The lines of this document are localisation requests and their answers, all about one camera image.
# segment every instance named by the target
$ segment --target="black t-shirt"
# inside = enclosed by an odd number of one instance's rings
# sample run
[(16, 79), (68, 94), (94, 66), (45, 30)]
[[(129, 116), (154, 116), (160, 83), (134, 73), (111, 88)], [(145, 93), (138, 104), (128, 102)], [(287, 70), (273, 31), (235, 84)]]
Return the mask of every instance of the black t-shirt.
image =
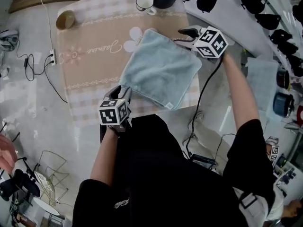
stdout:
[(228, 159), (220, 176), (169, 152), (129, 151), (118, 160), (113, 187), (82, 182), (73, 226), (247, 226), (232, 187), (265, 197), (269, 207), (275, 197), (259, 120), (238, 130)]

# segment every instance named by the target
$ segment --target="wooden bowl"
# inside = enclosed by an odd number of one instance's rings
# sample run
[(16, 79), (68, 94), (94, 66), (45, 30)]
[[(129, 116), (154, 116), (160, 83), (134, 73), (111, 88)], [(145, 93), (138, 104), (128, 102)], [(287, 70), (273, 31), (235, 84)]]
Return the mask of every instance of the wooden bowl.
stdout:
[(64, 11), (59, 15), (56, 21), (57, 29), (64, 30), (69, 29), (75, 24), (75, 14), (71, 10)]

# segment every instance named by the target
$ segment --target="person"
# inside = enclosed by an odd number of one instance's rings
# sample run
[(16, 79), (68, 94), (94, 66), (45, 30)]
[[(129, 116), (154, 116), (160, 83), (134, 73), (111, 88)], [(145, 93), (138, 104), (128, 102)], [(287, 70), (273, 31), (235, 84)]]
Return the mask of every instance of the person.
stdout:
[[(101, 135), (74, 227), (263, 225), (275, 200), (273, 168), (254, 95), (229, 54), (223, 64), (237, 128), (223, 175), (185, 159), (160, 117), (134, 118), (124, 135), (110, 128)], [(248, 213), (251, 206), (258, 207)]]

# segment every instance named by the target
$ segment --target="cup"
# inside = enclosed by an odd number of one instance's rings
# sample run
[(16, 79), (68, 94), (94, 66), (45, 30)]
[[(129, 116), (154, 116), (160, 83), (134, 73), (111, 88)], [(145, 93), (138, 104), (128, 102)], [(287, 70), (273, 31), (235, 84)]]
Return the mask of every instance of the cup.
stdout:
[(71, 10), (64, 11), (56, 21), (57, 29), (64, 30), (71, 28), (76, 21), (75, 14)]
[(149, 15), (157, 14), (157, 10), (153, 6), (153, 0), (136, 0), (136, 5), (140, 12), (144, 12)]

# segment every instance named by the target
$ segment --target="mug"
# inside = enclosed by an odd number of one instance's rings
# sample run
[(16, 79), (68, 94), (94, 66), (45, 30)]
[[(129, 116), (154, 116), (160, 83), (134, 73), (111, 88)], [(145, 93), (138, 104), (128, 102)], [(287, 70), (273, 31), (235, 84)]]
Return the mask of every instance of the mug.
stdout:
[(157, 10), (153, 7), (153, 0), (136, 0), (136, 5), (140, 12), (144, 12), (149, 15), (157, 14)]

